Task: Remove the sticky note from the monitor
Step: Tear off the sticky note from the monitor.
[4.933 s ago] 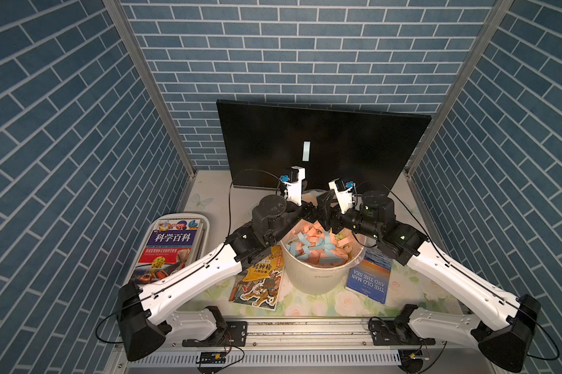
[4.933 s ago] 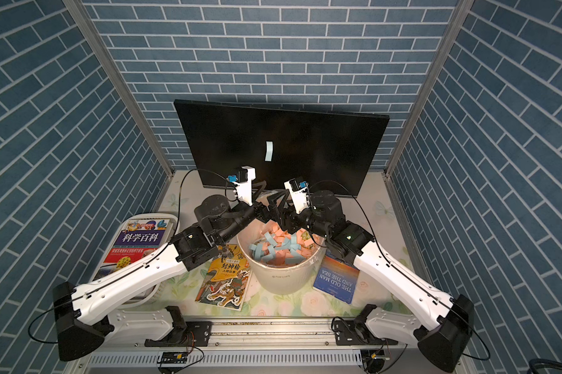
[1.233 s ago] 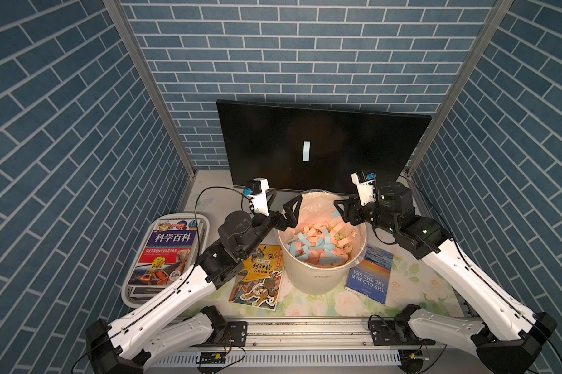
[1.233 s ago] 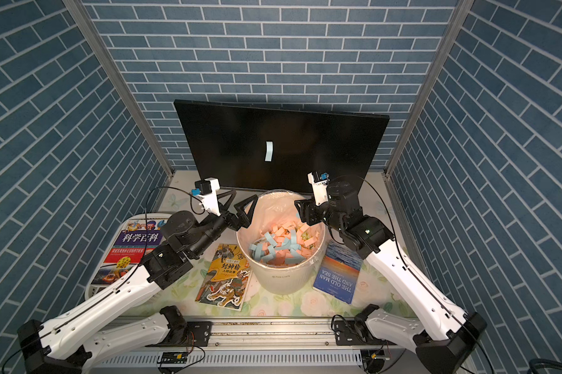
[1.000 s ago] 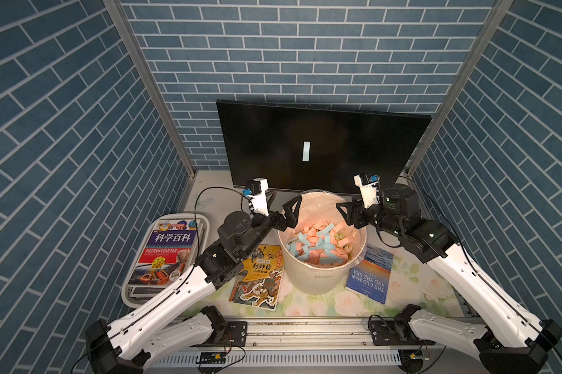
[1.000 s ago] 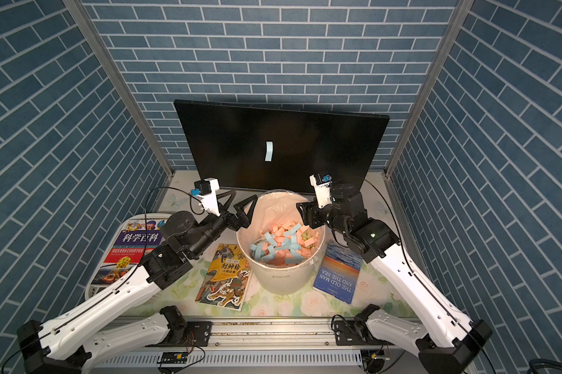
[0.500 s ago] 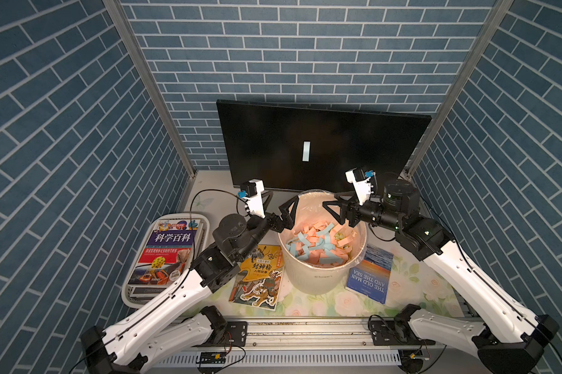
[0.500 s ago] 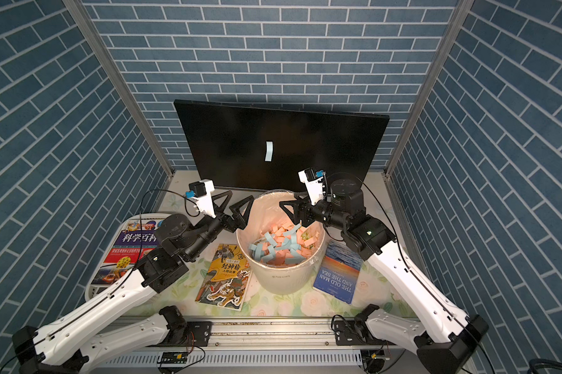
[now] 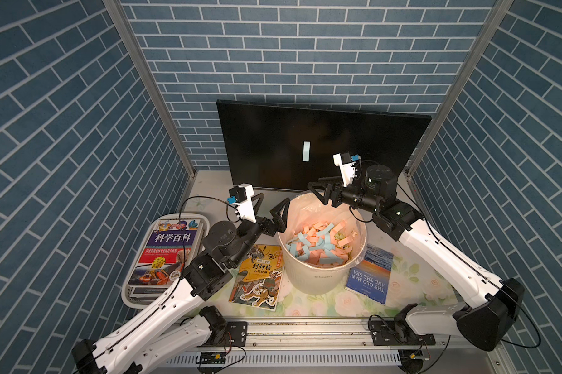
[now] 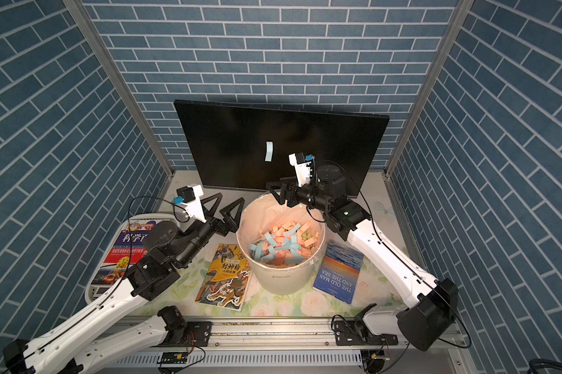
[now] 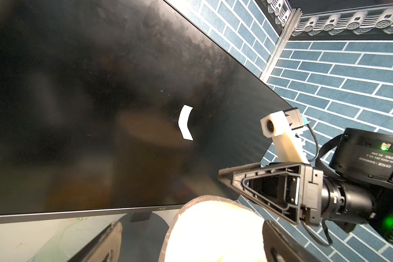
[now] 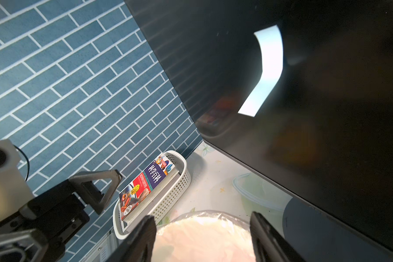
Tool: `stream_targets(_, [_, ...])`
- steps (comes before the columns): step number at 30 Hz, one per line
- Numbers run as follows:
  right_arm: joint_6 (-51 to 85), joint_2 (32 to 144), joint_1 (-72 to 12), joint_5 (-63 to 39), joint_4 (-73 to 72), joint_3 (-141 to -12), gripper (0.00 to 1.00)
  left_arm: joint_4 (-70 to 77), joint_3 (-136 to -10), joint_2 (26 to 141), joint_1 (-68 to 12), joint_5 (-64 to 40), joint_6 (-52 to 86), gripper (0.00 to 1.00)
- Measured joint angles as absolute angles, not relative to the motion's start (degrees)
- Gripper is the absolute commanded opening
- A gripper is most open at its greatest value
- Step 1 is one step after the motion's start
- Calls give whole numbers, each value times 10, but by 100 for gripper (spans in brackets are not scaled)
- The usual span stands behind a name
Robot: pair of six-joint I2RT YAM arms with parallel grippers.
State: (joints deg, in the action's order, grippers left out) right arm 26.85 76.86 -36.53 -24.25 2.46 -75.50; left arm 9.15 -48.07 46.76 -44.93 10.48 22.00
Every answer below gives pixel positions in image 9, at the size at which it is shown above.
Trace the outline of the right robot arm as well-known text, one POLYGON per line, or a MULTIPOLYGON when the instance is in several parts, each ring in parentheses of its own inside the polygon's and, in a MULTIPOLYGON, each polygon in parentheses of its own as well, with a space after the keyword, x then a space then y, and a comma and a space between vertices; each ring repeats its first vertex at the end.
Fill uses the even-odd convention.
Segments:
POLYGON ((324 205, 346 204, 371 213, 377 228, 418 254, 460 294, 463 300, 456 305, 405 307, 395 321, 407 330, 461 336, 490 352, 516 322, 524 286, 513 278, 502 280, 433 232, 421 212, 397 198, 397 177, 389 168, 372 165, 360 182, 321 178, 308 189, 324 205))

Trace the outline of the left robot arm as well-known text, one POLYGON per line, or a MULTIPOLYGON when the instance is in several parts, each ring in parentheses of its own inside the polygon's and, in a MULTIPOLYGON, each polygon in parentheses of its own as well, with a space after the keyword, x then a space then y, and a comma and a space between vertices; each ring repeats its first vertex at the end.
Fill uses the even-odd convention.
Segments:
POLYGON ((214 224, 200 252, 164 293, 113 333, 98 341, 83 340, 72 349, 78 373, 150 373, 173 356, 208 341, 220 343, 227 322, 205 303, 232 278, 261 235, 287 229, 290 199, 271 209, 269 218, 248 218, 258 204, 239 206, 241 223, 214 224))

